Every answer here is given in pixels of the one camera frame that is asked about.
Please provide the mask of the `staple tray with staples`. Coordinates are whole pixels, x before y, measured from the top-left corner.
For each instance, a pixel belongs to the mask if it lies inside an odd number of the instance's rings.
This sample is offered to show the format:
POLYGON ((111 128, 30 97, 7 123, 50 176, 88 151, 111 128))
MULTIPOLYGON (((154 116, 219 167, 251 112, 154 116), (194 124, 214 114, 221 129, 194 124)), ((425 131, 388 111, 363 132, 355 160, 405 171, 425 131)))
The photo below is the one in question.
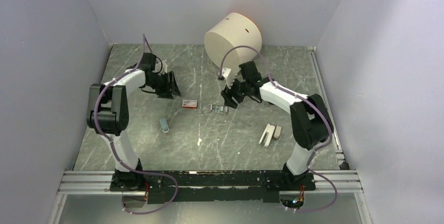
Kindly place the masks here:
POLYGON ((229 109, 225 105, 211 104, 210 105, 210 112, 216 113, 216 114, 227 114, 229 112, 229 109))

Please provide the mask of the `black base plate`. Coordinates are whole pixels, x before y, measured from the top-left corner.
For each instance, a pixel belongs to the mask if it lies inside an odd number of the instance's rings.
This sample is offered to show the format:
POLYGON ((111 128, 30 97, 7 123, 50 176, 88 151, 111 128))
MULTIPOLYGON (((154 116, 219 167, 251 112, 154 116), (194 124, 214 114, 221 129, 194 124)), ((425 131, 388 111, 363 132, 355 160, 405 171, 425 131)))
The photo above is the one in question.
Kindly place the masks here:
POLYGON ((314 191, 314 176, 306 172, 293 178, 282 170, 243 171, 151 171, 143 174, 140 183, 126 183, 115 173, 109 186, 111 192, 125 196, 137 193, 147 204, 192 201, 261 200, 279 203, 284 191, 314 191))

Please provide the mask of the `aluminium rail frame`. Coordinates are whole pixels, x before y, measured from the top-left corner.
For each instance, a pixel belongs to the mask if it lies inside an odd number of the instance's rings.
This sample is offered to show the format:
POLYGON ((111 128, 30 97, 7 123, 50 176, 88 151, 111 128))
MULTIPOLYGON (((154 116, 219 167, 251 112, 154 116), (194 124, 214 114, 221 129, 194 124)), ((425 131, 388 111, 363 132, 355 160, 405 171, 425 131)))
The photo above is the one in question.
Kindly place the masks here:
MULTIPOLYGON (((237 109, 227 114, 211 113, 211 104, 223 104, 220 95, 225 83, 217 80, 218 68, 206 54, 203 45, 153 45, 157 56, 165 59, 175 73, 182 97, 160 99, 139 89, 129 95, 130 121, 128 135, 142 167, 164 172, 179 183, 173 203, 215 201, 222 203, 275 202, 277 189, 281 196, 296 194, 297 189, 277 186, 284 162, 292 153, 293 138, 290 114, 268 102, 261 104, 246 98, 237 109), (186 109, 182 99, 198 100, 198 109, 186 109), (159 120, 166 118, 169 133, 162 133, 159 120), (267 124, 281 126, 282 135, 270 147, 258 144, 267 124)), ((277 82, 304 94, 321 94, 319 75, 312 53, 305 47, 265 46, 271 75, 277 82)), ((142 198, 142 192, 112 192, 110 185, 114 161, 105 141, 87 128, 74 171, 64 173, 59 195, 119 195, 142 198)), ((323 211, 339 207, 339 196, 354 194, 359 215, 363 215, 362 185, 353 170, 339 170, 345 161, 333 139, 317 152, 314 168, 333 182, 338 198, 323 211)))

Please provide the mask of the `white red staple box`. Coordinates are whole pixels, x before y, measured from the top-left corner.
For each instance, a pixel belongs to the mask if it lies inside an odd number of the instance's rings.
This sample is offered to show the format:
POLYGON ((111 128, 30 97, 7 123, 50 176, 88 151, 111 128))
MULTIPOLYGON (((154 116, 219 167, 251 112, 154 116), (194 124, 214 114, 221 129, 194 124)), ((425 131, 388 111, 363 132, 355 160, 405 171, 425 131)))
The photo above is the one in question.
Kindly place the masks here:
POLYGON ((182 101, 182 107, 183 108, 191 108, 191 109, 197 109, 198 108, 198 101, 193 99, 184 99, 182 101))

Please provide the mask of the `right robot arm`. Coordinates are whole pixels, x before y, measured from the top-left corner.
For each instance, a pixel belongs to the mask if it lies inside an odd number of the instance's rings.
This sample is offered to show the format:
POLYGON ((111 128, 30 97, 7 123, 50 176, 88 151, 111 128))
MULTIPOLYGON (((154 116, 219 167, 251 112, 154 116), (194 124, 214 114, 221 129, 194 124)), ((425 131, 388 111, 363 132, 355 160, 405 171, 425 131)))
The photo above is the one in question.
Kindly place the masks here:
POLYGON ((284 164, 286 173, 282 181, 286 188, 296 189, 303 181, 302 175, 309 170, 315 151, 328 144, 334 130, 324 100, 319 94, 300 94, 270 76, 263 77, 253 61, 241 64, 240 70, 242 81, 235 78, 230 68, 219 71, 219 79, 226 82, 220 93, 224 105, 237 108, 245 97, 250 97, 258 103, 275 105, 290 115, 296 144, 284 164))

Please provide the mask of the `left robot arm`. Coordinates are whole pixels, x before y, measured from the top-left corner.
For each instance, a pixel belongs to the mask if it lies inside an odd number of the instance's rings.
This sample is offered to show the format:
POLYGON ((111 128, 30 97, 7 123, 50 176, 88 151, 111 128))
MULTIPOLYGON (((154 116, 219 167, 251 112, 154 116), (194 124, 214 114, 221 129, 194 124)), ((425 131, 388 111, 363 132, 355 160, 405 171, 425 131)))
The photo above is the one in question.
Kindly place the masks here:
POLYGON ((115 161, 115 175, 133 191, 144 186, 145 176, 126 131, 130 119, 128 96, 145 87, 158 98, 180 96, 174 73, 167 67, 155 54, 145 52, 121 76, 90 86, 87 125, 105 140, 115 161))

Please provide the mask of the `cream cylindrical stool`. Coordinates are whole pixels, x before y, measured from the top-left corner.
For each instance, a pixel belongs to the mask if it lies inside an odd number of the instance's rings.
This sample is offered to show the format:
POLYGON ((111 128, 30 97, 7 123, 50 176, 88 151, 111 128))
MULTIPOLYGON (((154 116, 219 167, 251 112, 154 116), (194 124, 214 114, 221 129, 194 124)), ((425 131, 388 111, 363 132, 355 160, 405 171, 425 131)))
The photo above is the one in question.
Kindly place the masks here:
MULTIPOLYGON (((212 62, 220 67, 223 56, 236 46, 250 46, 260 51, 262 34, 256 23, 240 13, 230 13, 204 36, 204 47, 212 62)), ((237 74, 239 65, 252 60, 257 54, 251 49, 238 48, 225 58, 223 67, 237 74)))

